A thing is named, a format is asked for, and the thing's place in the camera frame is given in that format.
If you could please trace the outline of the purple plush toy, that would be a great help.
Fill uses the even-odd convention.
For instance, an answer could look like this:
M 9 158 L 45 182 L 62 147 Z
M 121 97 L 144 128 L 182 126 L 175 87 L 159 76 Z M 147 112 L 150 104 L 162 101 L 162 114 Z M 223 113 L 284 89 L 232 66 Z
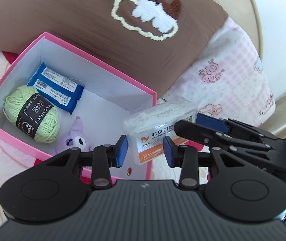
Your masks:
M 80 116 L 76 116 L 69 132 L 59 136 L 53 154 L 59 154 L 69 148 L 79 148 L 82 152 L 91 151 L 91 143 L 84 134 L 84 124 Z

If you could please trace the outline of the clear floss pick box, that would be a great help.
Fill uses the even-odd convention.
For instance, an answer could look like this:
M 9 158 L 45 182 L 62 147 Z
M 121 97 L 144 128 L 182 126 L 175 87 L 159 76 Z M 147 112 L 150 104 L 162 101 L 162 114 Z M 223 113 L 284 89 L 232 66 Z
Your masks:
M 194 123 L 197 106 L 181 97 L 129 115 L 122 126 L 128 150 L 136 164 L 144 164 L 164 154 L 163 138 L 169 136 L 177 145 L 187 139 L 179 137 L 174 125 L 180 120 Z

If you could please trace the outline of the pink checkered bunny pillow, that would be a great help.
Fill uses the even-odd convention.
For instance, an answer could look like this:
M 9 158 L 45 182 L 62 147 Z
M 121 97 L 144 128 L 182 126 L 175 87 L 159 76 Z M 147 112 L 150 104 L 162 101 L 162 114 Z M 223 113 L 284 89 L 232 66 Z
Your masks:
M 202 114 L 259 127 L 276 103 L 258 52 L 230 17 L 158 102 L 185 98 Z

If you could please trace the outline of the pink cardboard box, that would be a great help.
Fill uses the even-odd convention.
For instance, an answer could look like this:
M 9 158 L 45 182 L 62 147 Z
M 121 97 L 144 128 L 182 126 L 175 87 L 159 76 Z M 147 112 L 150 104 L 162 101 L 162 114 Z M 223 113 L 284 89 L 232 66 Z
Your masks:
M 156 102 L 150 88 L 45 32 L 0 80 L 0 139 L 35 160 L 89 151 L 116 143 L 123 120 Z

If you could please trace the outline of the blue wet wipes pack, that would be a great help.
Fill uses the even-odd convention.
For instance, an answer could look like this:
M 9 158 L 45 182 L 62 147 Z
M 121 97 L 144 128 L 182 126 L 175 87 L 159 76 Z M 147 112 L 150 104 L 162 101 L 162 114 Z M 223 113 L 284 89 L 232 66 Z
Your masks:
M 84 90 L 82 85 L 53 71 L 44 62 L 27 86 L 35 87 L 43 97 L 70 114 L 74 112 Z

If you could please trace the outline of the green yarn ball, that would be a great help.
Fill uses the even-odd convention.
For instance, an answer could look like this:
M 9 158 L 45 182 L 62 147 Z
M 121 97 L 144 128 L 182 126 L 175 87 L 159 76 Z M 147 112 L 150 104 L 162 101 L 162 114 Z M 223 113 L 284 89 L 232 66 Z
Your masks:
M 3 113 L 20 131 L 39 143 L 56 141 L 60 129 L 59 112 L 35 87 L 18 87 L 4 98 Z

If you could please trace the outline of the brown embroidered pillow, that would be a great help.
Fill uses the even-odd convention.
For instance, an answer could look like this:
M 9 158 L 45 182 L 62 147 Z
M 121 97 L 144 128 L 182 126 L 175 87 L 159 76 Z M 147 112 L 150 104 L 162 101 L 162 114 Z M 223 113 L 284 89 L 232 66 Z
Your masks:
M 48 32 L 161 96 L 227 17 L 213 0 L 0 0 L 0 51 Z

